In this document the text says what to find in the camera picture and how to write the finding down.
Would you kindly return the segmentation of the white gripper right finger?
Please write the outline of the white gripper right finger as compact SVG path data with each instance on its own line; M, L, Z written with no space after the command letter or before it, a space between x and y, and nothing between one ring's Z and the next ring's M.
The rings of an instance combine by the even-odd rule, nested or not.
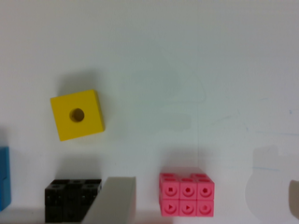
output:
M291 214L299 218L299 181L292 180L289 185L289 208Z

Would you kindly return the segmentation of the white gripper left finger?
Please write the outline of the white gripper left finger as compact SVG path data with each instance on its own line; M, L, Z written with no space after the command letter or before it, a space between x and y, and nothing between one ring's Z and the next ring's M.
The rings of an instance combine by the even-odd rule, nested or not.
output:
M136 179L109 177L81 224L134 224Z

